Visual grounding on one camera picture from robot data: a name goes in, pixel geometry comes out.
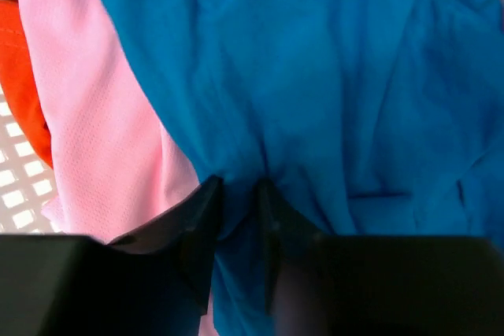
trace orange fabric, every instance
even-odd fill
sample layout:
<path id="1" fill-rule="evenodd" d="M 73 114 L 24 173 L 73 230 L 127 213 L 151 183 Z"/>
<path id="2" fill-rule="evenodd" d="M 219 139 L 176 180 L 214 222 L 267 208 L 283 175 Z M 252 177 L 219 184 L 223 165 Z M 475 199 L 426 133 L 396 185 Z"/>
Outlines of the orange fabric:
<path id="1" fill-rule="evenodd" d="M 50 133 L 40 107 L 16 0 L 0 0 L 0 83 L 26 139 L 35 153 L 53 167 Z"/>

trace pink shirt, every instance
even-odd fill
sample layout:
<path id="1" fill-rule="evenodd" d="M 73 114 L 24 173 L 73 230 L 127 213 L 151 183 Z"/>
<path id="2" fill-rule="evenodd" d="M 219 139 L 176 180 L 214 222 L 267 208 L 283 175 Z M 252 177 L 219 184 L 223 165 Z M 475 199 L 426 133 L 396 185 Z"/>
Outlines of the pink shirt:
<path id="1" fill-rule="evenodd" d="M 108 242 L 183 200 L 195 170 L 140 89 L 101 1 L 19 4 L 58 192 L 44 215 Z M 216 334 L 211 316 L 200 334 Z"/>

